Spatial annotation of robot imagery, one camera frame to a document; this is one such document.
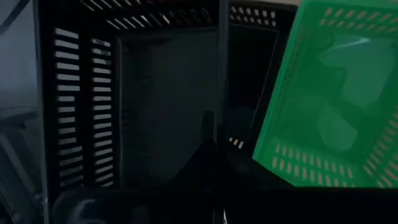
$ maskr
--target crate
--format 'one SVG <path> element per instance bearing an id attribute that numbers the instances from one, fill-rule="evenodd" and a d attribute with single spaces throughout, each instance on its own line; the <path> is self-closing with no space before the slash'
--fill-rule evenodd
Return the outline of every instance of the crate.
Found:
<path id="1" fill-rule="evenodd" d="M 214 112 L 218 3 L 35 2 L 46 214 L 75 187 L 161 185 L 198 149 Z"/>
<path id="2" fill-rule="evenodd" d="M 255 160 L 296 186 L 398 187 L 397 12 L 302 3 Z"/>
<path id="3" fill-rule="evenodd" d="M 252 156 L 297 7 L 231 1 L 229 12 L 228 141 Z"/>

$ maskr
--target ventilation slot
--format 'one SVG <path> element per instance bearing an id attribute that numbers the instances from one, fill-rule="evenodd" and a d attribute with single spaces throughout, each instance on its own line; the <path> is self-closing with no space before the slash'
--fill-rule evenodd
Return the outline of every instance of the ventilation slot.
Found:
<path id="1" fill-rule="evenodd" d="M 109 20 L 106 20 L 106 22 L 107 22 L 108 24 L 110 24 L 111 26 L 113 26 L 115 29 L 120 30 L 120 28 L 119 28 L 117 25 L 115 25 L 113 22 L 111 22 L 111 21 L 109 21 Z"/>
<path id="2" fill-rule="evenodd" d="M 241 141 L 239 139 L 234 139 L 232 137 L 230 137 L 228 141 L 231 142 L 234 146 L 238 147 L 238 149 L 242 149 L 244 144 L 244 141 Z"/>
<path id="3" fill-rule="evenodd" d="M 192 21 L 188 18 L 184 10 L 179 10 L 179 13 L 182 16 L 182 19 L 185 21 L 185 23 L 187 23 L 188 25 L 192 24 Z"/>
<path id="4" fill-rule="evenodd" d="M 140 25 L 142 28 L 145 28 L 145 25 L 134 16 L 132 16 L 131 19 L 133 19 L 133 21 Z"/>
<path id="5" fill-rule="evenodd" d="M 170 25 L 170 21 L 169 21 L 169 19 L 166 17 L 165 14 L 159 13 L 159 15 L 160 15 L 161 18 L 167 23 L 167 25 Z"/>
<path id="6" fill-rule="evenodd" d="M 117 25 L 120 25 L 119 27 L 122 27 L 124 29 L 128 29 L 126 25 L 124 25 L 119 19 L 114 19 Z"/>
<path id="7" fill-rule="evenodd" d="M 137 27 L 128 19 L 128 18 L 123 18 L 123 20 L 130 25 L 130 27 L 137 29 Z"/>
<path id="8" fill-rule="evenodd" d="M 205 18 L 207 23 L 211 23 L 211 17 L 205 8 L 201 9 L 201 13 L 203 14 L 203 17 Z"/>

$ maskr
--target black plastic crate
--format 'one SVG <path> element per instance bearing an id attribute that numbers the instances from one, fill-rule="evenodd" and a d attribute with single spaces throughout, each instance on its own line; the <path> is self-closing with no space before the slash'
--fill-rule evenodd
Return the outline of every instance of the black plastic crate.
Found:
<path id="1" fill-rule="evenodd" d="M 164 185 L 204 139 L 252 153 L 295 8 L 224 3 L 36 0 L 46 214 L 79 186 Z"/>
<path id="2" fill-rule="evenodd" d="M 62 192 L 75 187 L 140 187 L 143 184 L 143 180 L 123 181 L 123 177 L 130 177 L 129 173 L 135 169 L 129 159 L 124 161 L 133 150 L 128 147 L 135 147 L 137 151 L 140 151 L 140 146 L 146 147 L 142 142 L 131 144 L 128 139 L 134 139 L 134 136 L 129 134 L 135 135 L 135 139 L 145 139 L 142 136 L 145 131 L 165 129 L 163 124 L 159 127 L 145 124 L 147 126 L 142 127 L 141 133 L 137 132 L 141 124 L 136 118 L 145 121 L 143 116 L 147 110 L 162 121 L 162 112 L 167 111 L 160 108 L 164 105 L 159 102 L 151 104 L 152 91 L 156 92 L 154 101 L 159 101 L 167 93 L 158 88 L 159 82 L 170 81 L 172 75 L 178 78 L 179 75 L 195 73 L 190 66 L 178 64 L 179 60 L 193 55 L 197 57 L 192 58 L 191 65 L 195 68 L 203 67 L 201 60 L 211 62 L 207 70 L 216 75 L 218 8 L 218 1 L 35 2 L 41 118 L 44 122 L 46 214 Z M 207 40 L 198 39 L 204 36 Z M 174 48 L 179 48 L 180 52 L 167 56 Z M 167 71 L 153 70 L 158 65 Z M 158 81 L 165 74 L 169 75 L 168 78 Z M 123 84 L 127 83 L 131 86 L 125 88 Z M 186 85 L 171 81 L 169 84 L 167 88 Z M 189 86 L 184 88 L 194 95 L 193 98 L 198 98 L 199 93 L 189 91 Z M 178 94 L 183 96 L 184 92 L 179 90 Z M 140 101 L 135 105 L 125 105 L 137 97 Z M 178 108 L 179 105 L 176 102 L 170 108 Z M 192 129 L 201 126 L 201 120 L 209 110 L 200 108 L 203 114 L 195 114 L 197 123 Z M 149 142 L 165 139 L 161 134 L 158 137 L 160 139 L 152 138 Z M 172 137 L 177 141 L 183 136 Z M 185 157 L 193 152 L 189 150 L 191 152 L 187 152 Z M 145 158 L 131 160 L 139 162 Z"/>
<path id="3" fill-rule="evenodd" d="M 297 7 L 231 1 L 227 137 L 252 156 Z"/>

